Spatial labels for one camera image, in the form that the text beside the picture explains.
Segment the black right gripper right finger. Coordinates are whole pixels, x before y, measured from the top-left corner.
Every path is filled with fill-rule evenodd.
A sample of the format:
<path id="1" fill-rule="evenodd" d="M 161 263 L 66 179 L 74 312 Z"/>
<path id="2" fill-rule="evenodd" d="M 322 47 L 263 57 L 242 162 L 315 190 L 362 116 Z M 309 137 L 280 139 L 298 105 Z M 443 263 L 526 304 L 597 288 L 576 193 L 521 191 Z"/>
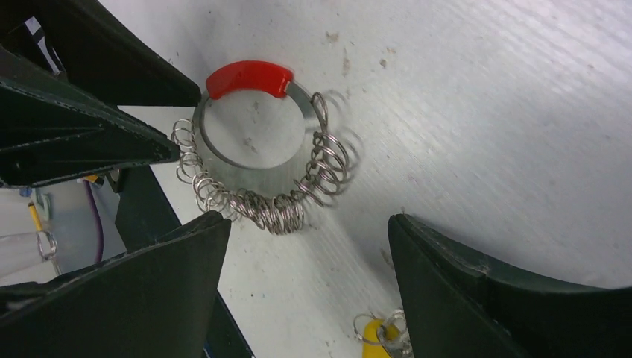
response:
<path id="1" fill-rule="evenodd" d="M 631 289 L 536 274 L 407 214 L 388 219 L 417 357 L 629 357 Z"/>

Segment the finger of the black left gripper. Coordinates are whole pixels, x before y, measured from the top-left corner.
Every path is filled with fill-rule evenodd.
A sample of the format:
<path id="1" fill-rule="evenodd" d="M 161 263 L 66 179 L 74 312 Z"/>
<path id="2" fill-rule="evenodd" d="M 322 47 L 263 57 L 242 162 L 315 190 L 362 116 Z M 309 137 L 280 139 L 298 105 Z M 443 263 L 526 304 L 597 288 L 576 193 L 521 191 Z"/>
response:
<path id="1" fill-rule="evenodd" d="M 199 86 L 146 46 L 99 1 L 2 1 L 1 49 L 102 102 L 192 107 Z"/>
<path id="2" fill-rule="evenodd" d="M 1 187 L 173 162 L 162 132 L 1 50 Z"/>

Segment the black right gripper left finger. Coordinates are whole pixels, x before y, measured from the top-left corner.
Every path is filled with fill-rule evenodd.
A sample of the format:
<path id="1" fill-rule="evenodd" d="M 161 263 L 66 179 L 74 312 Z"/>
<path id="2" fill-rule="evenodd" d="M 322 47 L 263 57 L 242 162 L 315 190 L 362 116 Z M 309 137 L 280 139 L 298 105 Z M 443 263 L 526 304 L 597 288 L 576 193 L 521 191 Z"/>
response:
<path id="1" fill-rule="evenodd" d="M 131 253 L 1 289 L 3 357 L 200 357 L 231 223 L 208 212 Z"/>

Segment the large keyring with red grip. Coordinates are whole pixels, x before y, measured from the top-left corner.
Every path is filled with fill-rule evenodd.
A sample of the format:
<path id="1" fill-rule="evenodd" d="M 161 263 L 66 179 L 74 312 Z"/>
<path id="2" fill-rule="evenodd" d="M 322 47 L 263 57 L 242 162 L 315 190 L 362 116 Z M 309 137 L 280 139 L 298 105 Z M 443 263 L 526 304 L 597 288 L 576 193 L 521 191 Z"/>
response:
<path id="1" fill-rule="evenodd" d="M 361 140 L 340 121 L 343 100 L 308 91 L 276 63 L 228 63 L 208 76 L 193 114 L 173 124 L 177 179 L 203 212 L 296 233 L 311 211 L 336 205 L 360 164 Z"/>

